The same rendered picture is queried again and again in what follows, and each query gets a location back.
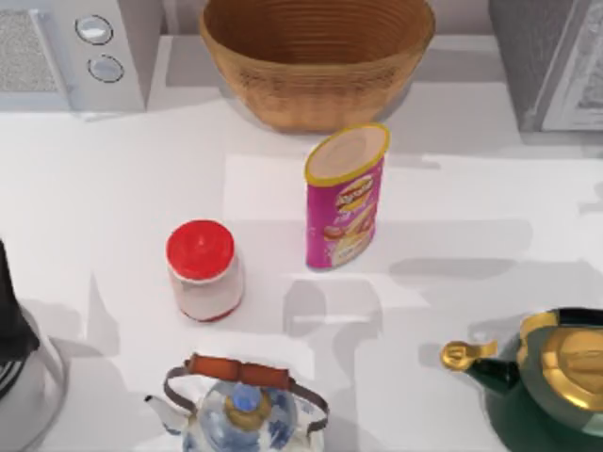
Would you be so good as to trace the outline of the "round microwave knob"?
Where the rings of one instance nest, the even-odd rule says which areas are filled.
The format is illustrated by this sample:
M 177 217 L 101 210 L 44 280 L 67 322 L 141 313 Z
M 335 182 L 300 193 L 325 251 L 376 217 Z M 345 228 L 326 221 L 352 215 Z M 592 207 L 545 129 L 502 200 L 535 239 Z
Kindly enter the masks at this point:
M 112 40 L 114 34 L 111 23 L 99 15 L 78 18 L 74 28 L 77 36 L 91 45 L 105 45 Z
M 117 83 L 124 76 L 123 65 L 117 58 L 110 55 L 91 58 L 87 63 L 87 68 L 95 80 L 106 84 Z

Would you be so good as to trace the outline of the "white jar with red lid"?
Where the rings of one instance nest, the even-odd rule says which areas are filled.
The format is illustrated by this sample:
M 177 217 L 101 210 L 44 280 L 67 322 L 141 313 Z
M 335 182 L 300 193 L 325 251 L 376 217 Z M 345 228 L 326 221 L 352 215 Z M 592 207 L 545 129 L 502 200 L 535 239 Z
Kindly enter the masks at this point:
M 179 225 L 165 246 L 167 268 L 179 310 L 210 323 L 230 315 L 244 293 L 243 266 L 231 232 L 212 219 Z

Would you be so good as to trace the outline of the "woven wicker basket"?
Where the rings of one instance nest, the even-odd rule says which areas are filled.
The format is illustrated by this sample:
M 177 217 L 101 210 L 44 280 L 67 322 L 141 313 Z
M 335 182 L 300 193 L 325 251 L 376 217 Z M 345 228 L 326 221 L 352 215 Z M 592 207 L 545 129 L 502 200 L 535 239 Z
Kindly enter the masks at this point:
M 427 0 L 207 0 L 200 35 L 227 86 L 265 125 L 331 132 L 373 121 L 435 31 Z

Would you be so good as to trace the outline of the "pale grey cabinet door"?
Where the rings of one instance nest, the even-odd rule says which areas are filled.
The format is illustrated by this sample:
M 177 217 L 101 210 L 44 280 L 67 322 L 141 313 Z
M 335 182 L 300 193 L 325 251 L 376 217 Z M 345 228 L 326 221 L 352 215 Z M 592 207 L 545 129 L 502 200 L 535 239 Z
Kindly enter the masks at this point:
M 603 132 L 603 0 L 576 0 L 550 75 L 550 132 Z

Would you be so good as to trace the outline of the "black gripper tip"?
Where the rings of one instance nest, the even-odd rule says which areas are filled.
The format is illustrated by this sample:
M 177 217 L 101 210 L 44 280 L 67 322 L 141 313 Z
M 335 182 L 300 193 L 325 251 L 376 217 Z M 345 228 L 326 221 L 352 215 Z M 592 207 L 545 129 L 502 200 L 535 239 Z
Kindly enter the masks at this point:
M 6 248 L 0 239 L 0 363 L 22 362 L 39 346 L 39 337 L 16 298 Z

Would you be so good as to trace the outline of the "green and gold kettle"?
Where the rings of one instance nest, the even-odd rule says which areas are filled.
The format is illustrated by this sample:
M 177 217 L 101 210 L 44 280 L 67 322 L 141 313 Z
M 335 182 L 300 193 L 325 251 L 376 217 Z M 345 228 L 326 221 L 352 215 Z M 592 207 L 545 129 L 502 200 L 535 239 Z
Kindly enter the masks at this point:
M 451 341 L 440 361 L 507 403 L 501 427 L 526 436 L 517 452 L 603 452 L 603 309 L 534 313 L 512 344 L 502 359 L 496 341 Z

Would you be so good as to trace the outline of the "pink and yellow can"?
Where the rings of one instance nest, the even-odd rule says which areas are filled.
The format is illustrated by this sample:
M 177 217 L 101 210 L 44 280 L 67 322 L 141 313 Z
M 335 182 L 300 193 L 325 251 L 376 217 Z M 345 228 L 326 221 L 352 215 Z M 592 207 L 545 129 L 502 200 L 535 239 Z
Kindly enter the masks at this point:
M 308 155 L 306 264 L 332 269 L 355 259 L 376 231 L 390 132 L 379 123 L 345 128 Z

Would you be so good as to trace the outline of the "blue and white teapot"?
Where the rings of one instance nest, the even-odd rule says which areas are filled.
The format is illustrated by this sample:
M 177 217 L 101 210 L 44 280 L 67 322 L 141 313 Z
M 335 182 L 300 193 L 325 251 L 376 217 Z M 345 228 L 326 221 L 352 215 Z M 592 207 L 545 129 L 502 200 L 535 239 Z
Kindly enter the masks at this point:
M 214 381 L 197 400 L 171 386 L 193 376 Z M 163 391 L 144 401 L 182 452 L 325 452 L 329 404 L 286 369 L 194 353 L 170 369 Z

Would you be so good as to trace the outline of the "pale microwave oven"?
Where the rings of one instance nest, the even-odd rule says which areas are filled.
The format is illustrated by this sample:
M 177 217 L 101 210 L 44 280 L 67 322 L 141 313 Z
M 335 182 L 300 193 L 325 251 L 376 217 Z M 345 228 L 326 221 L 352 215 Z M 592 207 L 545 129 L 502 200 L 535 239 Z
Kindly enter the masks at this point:
M 105 45 L 76 34 L 80 17 L 113 27 Z M 161 0 L 0 0 L 0 112 L 112 116 L 145 110 L 164 23 Z M 87 63 L 117 58 L 123 78 L 95 80 Z

